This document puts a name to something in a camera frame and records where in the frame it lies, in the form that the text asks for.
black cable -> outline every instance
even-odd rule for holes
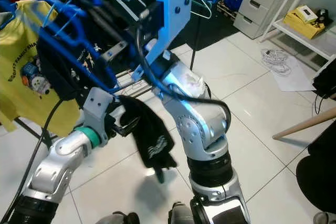
[[[194,98],[194,97],[188,97],[186,95],[182,95],[179,93],[176,93],[175,91],[169,89],[166,85],[164,85],[156,76],[154,75],[150,65],[148,64],[145,56],[143,55],[142,51],[142,46],[141,46],[141,28],[138,28],[136,31],[136,39],[135,39],[135,45],[138,51],[138,60],[140,62],[140,65],[146,74],[147,78],[154,84],[156,87],[158,87],[163,93],[175,98],[175,99],[180,99],[183,101],[188,101],[188,102],[199,102],[199,103],[207,103],[207,104],[214,104],[214,105],[219,105],[225,112],[226,116],[226,130],[230,127],[231,124],[231,111],[227,104],[223,101],[220,100],[211,100],[211,99],[204,99],[204,98]]]
[[[314,101],[314,107],[315,107],[315,113],[316,113],[316,115],[318,115],[318,114],[320,113],[320,111],[321,111],[321,105],[322,105],[322,101],[323,101],[325,95],[321,97],[321,101],[320,101],[319,109],[318,109],[318,110],[317,110],[317,108],[316,108],[317,97],[318,97],[318,95],[316,95],[316,97],[315,97],[315,101]]]
[[[195,35],[195,39],[194,39],[194,49],[193,49],[193,54],[191,56],[191,62],[190,62],[190,70],[193,70],[194,67],[194,60],[195,60],[195,54],[196,54],[196,49],[198,47],[198,40],[200,39],[200,29],[201,29],[201,17],[198,16],[198,20],[197,20],[197,29],[196,29],[196,35]]]
[[[13,198],[13,200],[12,200],[10,206],[8,207],[6,213],[4,214],[4,216],[3,216],[3,218],[2,218],[2,220],[1,220],[1,222],[0,222],[0,224],[4,224],[4,223],[8,222],[8,220],[9,220],[9,218],[10,218],[10,216],[11,216],[11,214],[12,214],[14,208],[15,208],[15,206],[17,205],[17,202],[18,202],[20,193],[21,193],[21,191],[22,191],[22,189],[23,189],[23,186],[24,186],[24,184],[25,184],[25,182],[26,182],[26,180],[27,180],[29,171],[30,171],[30,169],[31,169],[31,167],[32,167],[32,165],[33,165],[33,162],[34,162],[34,159],[35,159],[35,157],[36,157],[37,151],[38,151],[38,149],[39,149],[39,147],[40,147],[40,145],[41,145],[41,143],[42,143],[42,139],[44,138],[45,134],[47,133],[47,129],[48,129],[48,125],[49,125],[49,123],[50,123],[50,120],[51,120],[51,118],[52,118],[52,116],[54,115],[55,111],[56,111],[57,108],[61,105],[62,102],[63,102],[63,100],[59,100],[59,101],[55,104],[55,106],[53,107],[53,109],[51,110],[51,112],[49,113],[48,118],[47,118],[47,120],[46,120],[46,123],[44,124],[43,130],[42,130],[42,133],[41,133],[41,136],[40,136],[40,138],[39,138],[39,140],[38,140],[38,142],[37,142],[37,144],[36,144],[36,146],[35,146],[35,149],[34,149],[32,155],[31,155],[31,157],[30,157],[29,163],[28,163],[27,168],[26,168],[26,171],[25,171],[25,173],[24,173],[24,175],[23,175],[23,177],[22,177],[22,180],[21,180],[21,182],[20,182],[20,185],[19,185],[19,187],[17,188],[16,194],[15,194],[15,196],[14,196],[14,198]]]

black t-shirt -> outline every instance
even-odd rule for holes
[[[58,27],[62,27],[67,21],[68,18],[60,13],[54,20],[54,23],[57,24]],[[85,36],[99,55],[117,43],[117,41],[107,36],[89,16],[86,18],[81,17],[80,21],[83,25]],[[50,34],[50,36],[54,35],[48,26],[41,29]],[[71,23],[64,29],[64,32],[71,38],[77,37],[76,29]],[[111,78],[108,74],[109,67],[104,66],[99,60],[95,60],[88,48],[83,45],[73,47],[57,36],[54,38],[58,40],[89,73],[98,77],[108,88],[113,88],[117,84],[115,79]],[[57,48],[52,47],[42,36],[39,37],[37,51],[41,61],[41,72],[47,77],[59,97],[64,100],[76,98],[79,105],[82,105],[88,90],[91,87],[97,86],[97,84],[58,52]]]

yellow t-shirt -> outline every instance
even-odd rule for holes
[[[17,17],[0,30],[0,122],[8,131],[16,128],[12,121],[18,116],[43,126],[59,100],[53,89],[48,94],[41,94],[25,86],[20,75],[22,67],[37,56],[38,35],[26,25],[27,22],[33,22],[38,27],[42,25],[31,10],[36,4],[44,15],[50,10],[50,6],[44,1],[18,1]],[[50,19],[53,20],[56,16],[56,11],[53,11]],[[56,110],[48,129],[59,136],[66,136],[78,117],[76,101],[64,101]]]

yellow box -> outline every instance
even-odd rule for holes
[[[324,24],[319,24],[317,22],[305,24],[301,18],[295,13],[294,10],[291,10],[284,18],[283,21],[285,24],[289,25],[290,28],[298,31],[308,39],[313,38],[325,28]]]

printed graphic on t-shirt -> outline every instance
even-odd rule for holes
[[[167,140],[163,135],[161,135],[158,138],[158,141],[156,142],[155,146],[148,147],[149,158],[152,158],[155,154],[160,153],[166,146],[167,146]]]
[[[13,81],[16,77],[16,65],[20,62],[20,60],[23,58],[23,56],[32,48],[36,47],[36,42],[29,44],[25,49],[19,54],[19,56],[16,57],[16,59],[13,62],[13,72],[12,75],[8,78],[8,81]]]
[[[101,51],[102,49],[95,43],[94,50],[96,52]],[[83,49],[82,52],[80,52],[79,57],[77,60],[82,64],[83,67],[86,68],[90,73],[92,72],[93,68],[95,67],[95,61],[93,60],[90,52],[87,49]],[[76,71],[72,68],[71,69],[71,76],[76,80],[79,81],[80,77],[76,73]]]
[[[47,78],[41,74],[39,57],[35,56],[26,63],[20,70],[23,85],[36,91],[39,94],[48,94],[51,86]]]

